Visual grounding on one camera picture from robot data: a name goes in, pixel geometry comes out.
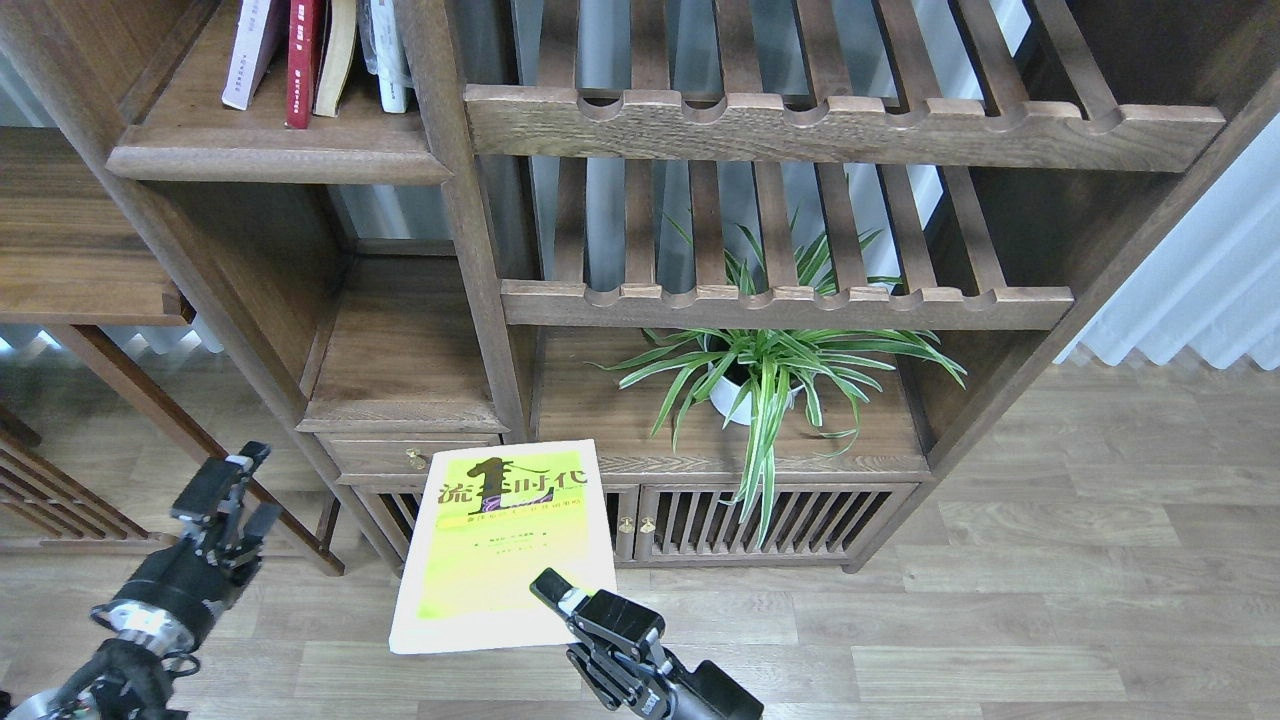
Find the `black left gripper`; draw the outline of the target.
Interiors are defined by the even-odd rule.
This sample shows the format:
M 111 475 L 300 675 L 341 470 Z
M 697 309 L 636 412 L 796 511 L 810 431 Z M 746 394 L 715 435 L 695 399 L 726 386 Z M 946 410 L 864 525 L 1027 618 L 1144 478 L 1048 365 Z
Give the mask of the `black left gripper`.
M 276 503 L 260 503 L 241 525 L 247 486 L 270 452 L 253 441 L 206 460 L 172 506 L 183 523 L 180 541 L 147 556 L 90 618 L 156 656 L 196 651 L 255 578 L 262 543 L 282 514 Z M 215 547 L 204 548 L 205 541 Z

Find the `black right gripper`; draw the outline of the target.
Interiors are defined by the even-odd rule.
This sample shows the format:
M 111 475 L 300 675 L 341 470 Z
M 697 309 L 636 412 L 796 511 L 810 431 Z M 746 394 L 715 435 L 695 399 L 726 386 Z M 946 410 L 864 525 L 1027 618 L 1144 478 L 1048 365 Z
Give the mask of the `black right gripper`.
M 609 711 L 626 708 L 640 719 L 763 717 L 764 705 L 712 661 L 690 671 L 667 655 L 666 620 L 657 611 L 605 589 L 589 594 L 552 568 L 529 589 L 582 642 L 566 655 Z

